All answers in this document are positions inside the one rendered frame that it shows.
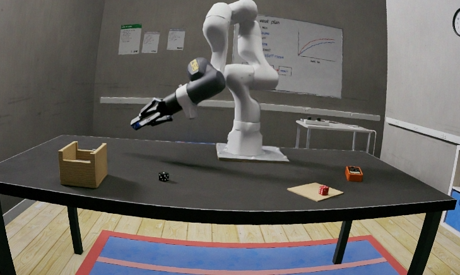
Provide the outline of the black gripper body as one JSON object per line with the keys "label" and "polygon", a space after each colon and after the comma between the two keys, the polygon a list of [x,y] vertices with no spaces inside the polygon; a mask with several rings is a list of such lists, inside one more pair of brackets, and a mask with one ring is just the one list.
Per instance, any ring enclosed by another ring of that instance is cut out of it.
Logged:
{"label": "black gripper body", "polygon": [[165,111],[168,112],[167,115],[171,116],[181,110],[182,107],[179,105],[177,98],[176,98],[176,92],[172,93],[171,95],[165,97],[164,99],[160,99],[163,101],[160,101],[157,105],[157,109],[164,107],[163,111],[160,111],[159,113],[162,114]]}

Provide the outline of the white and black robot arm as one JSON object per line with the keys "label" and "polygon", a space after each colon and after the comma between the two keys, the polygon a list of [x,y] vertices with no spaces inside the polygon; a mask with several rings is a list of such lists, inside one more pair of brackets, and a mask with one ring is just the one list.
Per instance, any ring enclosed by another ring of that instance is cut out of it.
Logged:
{"label": "white and black robot arm", "polygon": [[[257,6],[252,0],[216,3],[203,25],[203,33],[212,50],[211,63],[198,57],[187,67],[190,83],[179,85],[176,98],[187,119],[198,117],[198,103],[219,94],[225,88],[235,101],[233,129],[223,151],[242,156],[264,155],[260,133],[260,103],[249,90],[268,91],[278,85],[278,74],[262,51]],[[239,24],[238,53],[249,65],[226,65],[229,27]],[[241,28],[241,29],[240,29]]]}

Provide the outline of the black die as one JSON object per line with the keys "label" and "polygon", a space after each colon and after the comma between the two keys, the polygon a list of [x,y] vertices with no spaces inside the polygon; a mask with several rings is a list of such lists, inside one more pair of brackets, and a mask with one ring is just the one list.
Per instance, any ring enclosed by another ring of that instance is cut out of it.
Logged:
{"label": "black die", "polygon": [[159,180],[165,182],[169,180],[169,173],[167,172],[160,172],[159,173]]}

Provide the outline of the red die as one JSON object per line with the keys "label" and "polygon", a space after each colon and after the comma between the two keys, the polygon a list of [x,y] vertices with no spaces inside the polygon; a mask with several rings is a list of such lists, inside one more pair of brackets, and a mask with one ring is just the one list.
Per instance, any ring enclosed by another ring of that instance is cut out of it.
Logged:
{"label": "red die", "polygon": [[322,195],[322,196],[328,195],[328,192],[329,192],[329,187],[327,187],[325,185],[319,187],[319,194],[320,195]]}

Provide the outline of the beige flat mat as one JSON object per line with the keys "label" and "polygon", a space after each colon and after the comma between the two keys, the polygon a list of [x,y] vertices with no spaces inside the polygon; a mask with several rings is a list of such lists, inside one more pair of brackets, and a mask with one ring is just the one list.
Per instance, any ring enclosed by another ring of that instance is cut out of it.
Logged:
{"label": "beige flat mat", "polygon": [[319,194],[320,186],[322,185],[318,183],[312,183],[312,184],[307,184],[307,185],[301,185],[298,187],[292,187],[287,190],[294,192],[296,194],[299,194],[301,196],[307,197],[317,202],[344,194],[344,192],[329,188],[328,195],[322,196]]}

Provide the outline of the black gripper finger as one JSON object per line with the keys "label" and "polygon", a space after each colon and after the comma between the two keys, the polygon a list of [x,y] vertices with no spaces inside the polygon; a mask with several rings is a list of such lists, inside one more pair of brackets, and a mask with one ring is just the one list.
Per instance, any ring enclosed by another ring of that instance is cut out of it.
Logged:
{"label": "black gripper finger", "polygon": [[[149,119],[146,119],[142,122],[139,123],[139,127],[137,129],[135,129],[136,131],[144,126],[149,126],[151,125],[152,127],[153,126],[156,126],[158,124],[162,124],[164,122],[171,122],[173,121],[173,116],[169,116],[167,115],[168,112],[165,111],[164,113],[160,114],[160,113],[156,113],[155,115],[151,116]],[[166,115],[166,116],[165,116]]]}
{"label": "black gripper finger", "polygon": [[[156,109],[157,108],[156,104],[159,103],[160,101],[163,101],[163,100],[159,100],[159,99],[156,99],[156,97],[154,97],[149,104],[147,104],[144,108],[141,109],[141,113],[139,114],[139,116],[131,121],[131,126],[154,113],[163,111],[164,107]],[[156,106],[152,108],[152,106],[154,105]]]}

